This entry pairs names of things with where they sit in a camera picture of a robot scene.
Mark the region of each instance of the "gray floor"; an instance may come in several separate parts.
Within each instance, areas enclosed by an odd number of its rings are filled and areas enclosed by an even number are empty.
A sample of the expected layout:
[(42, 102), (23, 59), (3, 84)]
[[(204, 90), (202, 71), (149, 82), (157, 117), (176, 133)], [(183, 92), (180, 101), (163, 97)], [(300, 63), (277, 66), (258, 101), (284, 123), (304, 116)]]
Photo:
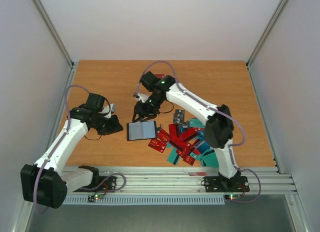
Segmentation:
[(28, 232), (290, 232), (284, 196), (224, 206), (61, 206), (32, 215)]

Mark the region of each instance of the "wooden tabletop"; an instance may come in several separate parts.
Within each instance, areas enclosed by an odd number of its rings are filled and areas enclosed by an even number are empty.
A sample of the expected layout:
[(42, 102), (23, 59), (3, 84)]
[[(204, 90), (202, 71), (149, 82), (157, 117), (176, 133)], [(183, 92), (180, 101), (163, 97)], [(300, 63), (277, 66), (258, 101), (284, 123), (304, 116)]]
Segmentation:
[[(127, 141), (126, 124), (131, 122), (136, 101), (133, 98), (143, 70), (152, 61), (80, 61), (74, 84), (87, 88), (90, 92), (106, 97), (116, 104), (115, 114), (124, 130), (103, 136), (98, 141), (83, 138), (70, 156), (67, 165), (91, 166), (173, 166), (167, 162), (171, 149), (163, 154), (148, 147), (150, 140)], [(244, 61), (171, 61), (179, 81), (197, 96), (215, 105), (225, 104), (231, 115), (243, 126), (247, 141), (241, 147), (234, 148), (235, 158), (240, 167), (274, 166), (269, 143), (262, 118), (257, 106), (250, 77)], [(150, 71), (154, 74), (172, 75), (165, 64), (156, 64)], [(143, 87), (140, 92), (149, 94)], [(73, 88), (69, 107), (84, 103), (87, 93)], [(167, 102), (161, 111), (168, 111)], [(185, 120), (193, 117), (186, 113)], [(168, 131), (168, 124), (173, 122), (173, 112), (156, 117), (157, 125)], [(96, 131), (90, 130), (88, 138), (96, 139)], [(242, 139), (240, 130), (235, 125), (233, 141)], [(182, 160), (178, 166), (189, 166)]]

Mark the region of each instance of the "card pile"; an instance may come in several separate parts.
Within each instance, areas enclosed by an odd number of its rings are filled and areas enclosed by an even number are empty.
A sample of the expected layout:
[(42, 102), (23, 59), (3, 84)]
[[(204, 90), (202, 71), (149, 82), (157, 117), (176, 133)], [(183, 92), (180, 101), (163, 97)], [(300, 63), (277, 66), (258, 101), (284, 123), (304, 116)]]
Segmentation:
[(215, 151), (204, 141), (205, 125), (197, 118), (185, 122), (185, 111), (175, 110), (173, 124), (169, 133), (163, 128), (157, 130), (157, 139), (152, 139), (148, 146), (163, 153), (165, 148), (173, 147), (167, 159), (177, 165), (180, 158), (189, 165), (201, 161), (202, 166), (218, 168)]

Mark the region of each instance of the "red card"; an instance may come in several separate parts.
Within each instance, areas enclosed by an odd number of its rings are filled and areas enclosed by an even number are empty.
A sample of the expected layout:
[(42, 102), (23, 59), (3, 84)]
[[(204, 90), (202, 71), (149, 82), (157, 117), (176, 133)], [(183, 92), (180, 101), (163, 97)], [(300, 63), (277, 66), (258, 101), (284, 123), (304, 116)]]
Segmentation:
[(164, 74), (155, 74), (155, 76), (156, 76), (157, 78), (159, 78), (159, 79), (162, 79), (162, 78), (164, 78), (164, 77), (165, 77), (165, 75), (164, 75)]
[(161, 130), (158, 132), (158, 139), (161, 140), (163, 143), (168, 143), (171, 136), (161, 128)]
[(189, 140), (192, 140), (194, 137), (196, 137), (198, 135), (197, 132), (201, 130), (201, 128), (189, 128), (180, 135), (180, 138), (184, 142), (188, 142)]
[(180, 150), (176, 150), (176, 153), (177, 153), (177, 155), (178, 156), (181, 156), (181, 157), (183, 157), (185, 154), (186, 154), (186, 149), (183, 149), (182, 151), (180, 151)]
[(188, 146), (186, 142), (183, 142), (177, 136), (171, 136), (169, 143), (177, 149), (178, 151), (183, 152), (183, 150)]
[(171, 136), (180, 137), (179, 124), (170, 124), (170, 125), (169, 125), (169, 134), (170, 134)]
[(191, 156), (186, 156), (183, 158), (184, 162), (187, 162), (189, 165), (193, 166), (195, 163), (195, 158), (192, 158)]
[(196, 140), (196, 141), (191, 145), (190, 150), (187, 151), (187, 154), (188, 154), (188, 155), (189, 155), (190, 152), (195, 153), (197, 156), (199, 156), (199, 155), (201, 154), (200, 151), (198, 151), (198, 150), (195, 148), (196, 144), (197, 144), (199, 141), (201, 141), (201, 140), (198, 139), (198, 140)]
[(150, 146), (151, 148), (154, 148), (155, 150), (163, 153), (165, 151), (165, 148), (167, 147), (166, 143), (163, 143), (161, 140), (158, 139), (152, 139), (148, 146)]

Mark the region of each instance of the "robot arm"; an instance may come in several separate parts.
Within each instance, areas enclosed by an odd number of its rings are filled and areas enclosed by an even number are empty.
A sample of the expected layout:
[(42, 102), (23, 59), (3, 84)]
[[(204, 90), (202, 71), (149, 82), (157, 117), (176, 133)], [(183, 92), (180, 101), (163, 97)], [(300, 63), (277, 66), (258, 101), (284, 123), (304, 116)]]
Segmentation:
[(201, 99), (188, 91), (182, 84), (177, 85), (175, 79), (169, 75), (163, 79), (157, 79), (149, 71), (142, 76), (140, 83), (152, 92), (152, 95), (147, 99), (143, 94), (135, 95), (138, 102), (134, 107), (132, 121), (145, 121), (155, 118), (159, 115), (160, 105), (165, 100), (189, 111), (205, 125), (204, 140), (215, 150), (221, 183), (225, 185), (226, 189), (233, 187), (241, 175), (234, 167), (238, 166), (233, 164), (235, 157), (233, 148), (230, 147), (233, 143), (234, 126), (230, 119), (210, 110), (210, 108), (214, 108), (230, 115), (229, 108), (225, 105), (219, 107)]
[[(95, 187), (99, 182), (99, 171), (89, 166), (80, 166), (77, 171), (62, 175), (63, 168), (72, 151), (91, 128), (99, 135), (109, 135), (123, 130), (118, 117), (113, 115), (115, 105), (103, 109), (105, 98), (90, 93), (85, 104), (70, 111), (70, 121), (66, 120), (63, 129), (48, 150), (34, 165), (25, 165), (21, 172), (23, 198), (33, 202), (34, 187), (37, 183), (37, 203), (58, 208), (67, 194), (84, 186)], [(41, 176), (36, 182), (41, 168)]]

